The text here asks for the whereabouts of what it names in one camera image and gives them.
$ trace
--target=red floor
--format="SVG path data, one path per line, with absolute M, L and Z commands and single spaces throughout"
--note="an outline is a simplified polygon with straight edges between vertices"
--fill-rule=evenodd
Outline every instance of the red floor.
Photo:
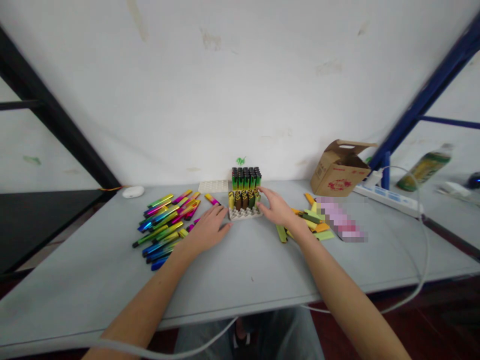
M 19 281 L 0 284 L 0 298 Z M 402 299 L 408 292 L 375 299 L 379 309 Z M 360 359 L 329 314 L 312 313 L 327 360 Z M 385 315 L 412 359 L 480 359 L 480 276 L 429 285 L 411 303 Z M 155 334 L 149 348 L 171 353 L 177 330 Z M 28 356 L 22 359 L 81 359 L 85 351 Z

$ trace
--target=cardboard box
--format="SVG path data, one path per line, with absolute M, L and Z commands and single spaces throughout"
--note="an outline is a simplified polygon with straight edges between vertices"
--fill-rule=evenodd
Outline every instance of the cardboard box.
M 370 167 L 359 157 L 376 143 L 335 140 L 323 152 L 310 180 L 315 195 L 346 197 L 370 173 Z

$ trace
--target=pants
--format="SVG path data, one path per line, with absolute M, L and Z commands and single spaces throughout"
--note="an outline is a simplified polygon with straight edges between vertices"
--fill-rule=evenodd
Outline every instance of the pants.
M 321 359 L 325 360 L 319 337 L 310 315 L 302 307 L 269 311 L 242 318 L 247 332 L 258 330 L 260 359 Z M 231 321 L 222 320 L 181 327 L 175 344 L 175 353 L 196 349 L 220 333 Z M 217 341 L 201 353 L 188 359 L 233 360 L 235 324 Z

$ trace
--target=white power strip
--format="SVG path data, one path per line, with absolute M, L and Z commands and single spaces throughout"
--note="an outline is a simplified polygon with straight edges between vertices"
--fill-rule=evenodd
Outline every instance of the white power strip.
M 391 208 L 397 209 L 411 217 L 417 218 L 419 215 L 417 200 L 400 195 L 396 192 L 385 190 L 379 186 L 366 187 L 363 183 L 355 186 L 353 191 Z M 420 204 L 420 212 L 422 214 L 424 213 L 424 207 L 422 204 Z

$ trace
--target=bottle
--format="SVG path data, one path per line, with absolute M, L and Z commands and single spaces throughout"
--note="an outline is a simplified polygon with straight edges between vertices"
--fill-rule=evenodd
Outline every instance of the bottle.
M 453 144 L 444 143 L 441 148 L 430 151 L 422 156 L 422 158 L 410 170 L 420 185 L 424 184 L 438 170 L 448 164 L 452 158 L 453 149 Z M 414 192 L 417 189 L 415 181 L 408 174 L 405 174 L 405 176 L 396 183 L 396 186 L 408 192 Z

